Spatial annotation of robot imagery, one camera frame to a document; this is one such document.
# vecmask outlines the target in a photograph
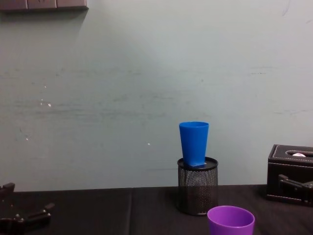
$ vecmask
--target purple plastic cup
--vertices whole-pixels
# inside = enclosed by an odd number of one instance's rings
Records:
[[[253,235],[253,214],[243,208],[219,206],[207,213],[211,235]]]

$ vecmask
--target black table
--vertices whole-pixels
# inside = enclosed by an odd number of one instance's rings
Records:
[[[313,208],[264,199],[266,186],[219,186],[219,204],[256,217],[255,235],[311,235]],[[177,188],[124,188],[18,192],[25,210],[49,202],[56,207],[49,227],[29,235],[209,235],[205,216],[175,208]]]

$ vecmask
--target black tissue box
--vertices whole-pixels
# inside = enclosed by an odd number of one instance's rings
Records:
[[[273,146],[268,157],[267,199],[313,206],[313,147]]]

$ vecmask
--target black metal mesh cylinder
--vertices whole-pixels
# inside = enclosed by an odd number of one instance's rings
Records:
[[[205,164],[189,166],[178,162],[178,209],[191,215],[205,215],[218,204],[218,162],[205,158]]]

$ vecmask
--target plastic cup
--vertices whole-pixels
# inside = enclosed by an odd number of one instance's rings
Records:
[[[190,166],[203,165],[209,123],[200,121],[182,122],[179,124],[182,158]]]
[[[255,218],[243,208],[219,206],[207,213],[211,235],[252,235]]]

